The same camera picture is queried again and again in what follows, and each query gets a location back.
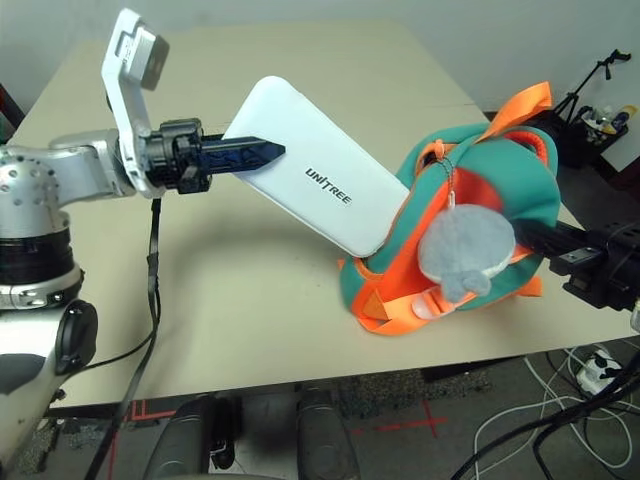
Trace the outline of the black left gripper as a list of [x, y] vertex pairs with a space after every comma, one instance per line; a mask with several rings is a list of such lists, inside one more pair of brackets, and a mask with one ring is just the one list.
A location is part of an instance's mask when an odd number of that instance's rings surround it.
[[257, 137], [202, 138], [197, 118], [160, 124], [145, 140], [152, 185], [179, 194], [207, 192], [210, 175], [258, 170], [285, 154], [286, 148]]

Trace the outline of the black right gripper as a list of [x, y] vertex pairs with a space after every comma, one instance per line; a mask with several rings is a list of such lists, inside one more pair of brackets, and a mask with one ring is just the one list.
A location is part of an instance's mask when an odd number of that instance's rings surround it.
[[[519, 244], [550, 260], [550, 270], [569, 280], [563, 288], [597, 308], [633, 311], [639, 300], [639, 224], [611, 222], [581, 230], [559, 222], [516, 222]], [[565, 247], [560, 254], [557, 245]]]

